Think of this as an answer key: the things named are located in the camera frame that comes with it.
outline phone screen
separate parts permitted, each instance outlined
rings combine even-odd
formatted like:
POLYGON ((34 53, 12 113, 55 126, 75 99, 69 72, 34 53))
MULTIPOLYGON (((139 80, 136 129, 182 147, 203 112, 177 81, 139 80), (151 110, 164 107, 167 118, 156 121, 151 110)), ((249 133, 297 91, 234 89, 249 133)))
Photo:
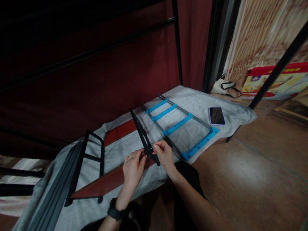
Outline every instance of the phone screen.
POLYGON ((210 119, 213 125, 225 125, 221 107, 210 107, 210 119))

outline right hand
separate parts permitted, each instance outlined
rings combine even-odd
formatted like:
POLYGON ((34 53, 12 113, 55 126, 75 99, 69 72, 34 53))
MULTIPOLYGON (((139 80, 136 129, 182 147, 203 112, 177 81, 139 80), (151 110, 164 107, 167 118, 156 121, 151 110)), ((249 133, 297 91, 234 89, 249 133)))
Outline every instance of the right hand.
POLYGON ((176 172, 176 167, 173 163, 172 148, 166 143, 166 141, 157 141, 153 145, 153 154, 158 154, 161 165, 170 177, 170 175, 176 172))

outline wristwatch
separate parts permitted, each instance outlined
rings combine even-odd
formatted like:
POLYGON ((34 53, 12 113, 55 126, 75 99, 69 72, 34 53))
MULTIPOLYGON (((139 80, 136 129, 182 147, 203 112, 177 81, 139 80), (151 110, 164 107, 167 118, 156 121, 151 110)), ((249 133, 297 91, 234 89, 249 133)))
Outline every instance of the wristwatch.
POLYGON ((116 209, 116 198, 112 198, 109 204, 108 215, 116 219, 116 221, 123 219, 127 215, 127 209, 117 210, 116 209))

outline black metal frame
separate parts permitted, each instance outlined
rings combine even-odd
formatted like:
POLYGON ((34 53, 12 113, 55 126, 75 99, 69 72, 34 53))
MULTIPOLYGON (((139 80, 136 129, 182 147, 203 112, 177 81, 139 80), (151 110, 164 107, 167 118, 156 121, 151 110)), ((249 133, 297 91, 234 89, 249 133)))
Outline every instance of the black metal frame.
POLYGON ((33 184, 0 184, 0 196, 31 196, 33 184))
MULTIPOLYGON (((144 4, 143 7, 149 6, 149 4, 146 4, 146 3, 140 3, 140 4, 141 5, 138 5, 137 7, 134 6, 134 7, 136 7, 135 10, 136 9, 142 9, 143 4, 144 4)), ((78 63, 82 60, 90 58, 90 57, 97 55, 101 52, 113 49, 117 46, 120 46, 120 45, 126 43, 126 42, 129 42, 129 41, 132 41, 134 39, 143 37, 145 35, 148 35, 150 33, 153 33, 155 31, 158 31, 158 30, 163 29, 165 27, 171 26, 173 24, 174 24, 174 30, 175 30, 175 44, 176 44, 176 53, 177 53, 177 61, 178 61, 179 81, 180 81, 180 85, 183 85, 177 0, 172 0, 172 10, 173 10, 173 17, 172 18, 169 18, 167 20, 156 23, 156 24, 149 26, 146 29, 139 31, 137 33, 134 33, 132 35, 129 35, 129 36, 120 38, 118 40, 115 40, 115 41, 113 41, 113 42, 111 42, 107 45, 98 46, 94 49, 91 49, 91 50, 88 50, 88 51, 83 52, 81 54, 72 56, 68 59, 65 59, 65 60, 62 60, 60 62, 56 62, 52 65, 40 68, 40 69, 33 71, 31 73, 28 73, 26 75, 22 75, 18 79, 14 80, 12 82, 9 82, 8 84, 1 85, 0 86, 0 93, 7 91, 7 90, 10 90, 14 87, 26 84, 26 83, 31 82, 31 81, 33 81, 37 78, 40 78, 40 77, 42 77, 46 74, 58 71, 58 70, 60 70, 64 67, 78 63)), ((36 138, 34 136, 26 135, 22 132, 13 131, 13 130, 10 130, 10 129, 4 128, 4 127, 2 127, 2 132, 10 133, 12 135, 16 135, 18 137, 22 137, 22 138, 25 138, 27 140, 30 140, 30 141, 33 141, 33 142, 36 142, 36 143, 40 143, 40 144, 43 144, 43 145, 46 145, 46 146, 49 146, 49 147, 52 147, 52 148, 61 149, 61 147, 62 147, 61 145, 52 144, 48 141, 41 140, 41 139, 36 138)))
POLYGON ((158 159, 158 156, 157 155, 153 155, 152 151, 150 151, 151 149, 153 149, 153 147, 151 146, 151 143, 150 143, 150 141, 148 139, 147 132, 144 130, 144 128, 142 127, 140 121, 138 120, 137 116, 135 115, 135 113, 132 111, 131 108, 129 109, 129 111, 130 111, 130 113, 132 115, 132 118, 134 120, 134 123, 136 125, 138 134, 140 136, 142 145, 144 147, 145 154, 147 154, 148 158, 152 158, 156 162, 157 166, 160 166, 160 161, 158 159))
POLYGON ((241 0, 213 0, 202 91, 222 77, 241 0))
MULTIPOLYGON (((104 175, 104 162, 105 162, 104 141, 97 134, 91 132, 90 130, 86 131, 86 134, 85 134, 84 139, 83 139, 81 154, 78 156, 77 165, 74 169, 74 174, 73 174, 72 180, 70 182, 70 188, 69 188, 69 191, 67 193, 66 200, 65 200, 65 203, 64 203, 65 207, 71 205, 73 203, 73 200, 78 200, 77 198, 71 198, 71 196, 76 191, 76 186, 77 186, 77 183, 78 183, 78 178, 79 178, 83 158, 87 158, 87 159, 99 162, 100 163, 99 177, 104 175), (88 140, 89 140, 89 135, 92 135, 93 137, 95 137, 96 139, 98 139, 101 142, 100 158, 97 158, 95 156, 91 156, 91 155, 85 153, 86 147, 87 147, 87 144, 88 144, 88 140)), ((98 203, 101 203, 103 201, 103 197, 97 197, 97 198, 98 198, 98 203)))
POLYGON ((0 167, 0 175, 36 176, 43 178, 45 176, 45 173, 43 173, 43 171, 44 171, 43 169, 38 172, 34 172, 34 171, 0 167))
MULTIPOLYGON (((269 75, 269 77, 267 78, 267 80, 265 81, 265 83, 263 84, 259 92, 257 93, 257 95, 251 101, 249 107, 252 110, 261 101, 265 93, 269 90, 269 88, 273 85, 273 83, 276 81, 276 79, 279 77, 279 75, 282 73, 282 71, 285 69, 288 63, 296 55, 296 53, 299 51, 301 46, 306 42, 307 38, 308 38, 308 21, 303 26, 303 28, 300 30, 298 35, 295 37, 295 39, 293 40, 289 48, 286 50, 286 52, 283 54, 282 58, 279 60, 273 72, 269 75)), ((231 140, 234 134, 227 138, 227 142, 231 140)))

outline blue bracket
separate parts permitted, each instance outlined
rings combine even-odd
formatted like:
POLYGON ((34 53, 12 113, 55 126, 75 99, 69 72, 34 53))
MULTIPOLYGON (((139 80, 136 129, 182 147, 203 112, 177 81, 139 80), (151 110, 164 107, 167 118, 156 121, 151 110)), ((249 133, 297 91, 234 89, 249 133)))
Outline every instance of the blue bracket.
POLYGON ((171 112, 173 109, 176 108, 176 104, 173 104, 171 107, 169 107, 167 110, 163 111, 162 113, 158 114, 157 116, 153 116, 152 117, 152 121, 154 122, 154 120, 159 120, 161 117, 163 117, 164 115, 166 115, 167 113, 171 112))
POLYGON ((188 120, 190 120, 193 117, 193 114, 188 113, 188 116, 183 119, 182 121, 178 122, 176 125, 172 126, 172 128, 170 128, 167 131, 163 131, 163 134, 166 136, 171 135, 172 133, 174 133, 177 129, 179 129, 183 124, 185 124, 188 120))
POLYGON ((206 135, 202 140, 200 140, 189 152, 183 152, 182 157, 188 161, 191 157, 193 157, 204 145, 206 145, 217 133, 219 130, 215 127, 210 129, 209 134, 206 135))
POLYGON ((168 98, 166 98, 164 101, 161 101, 160 103, 156 104, 155 106, 149 108, 146 110, 146 113, 149 114, 152 111, 154 111, 155 109, 159 108, 160 106, 164 105, 166 102, 168 102, 168 98))

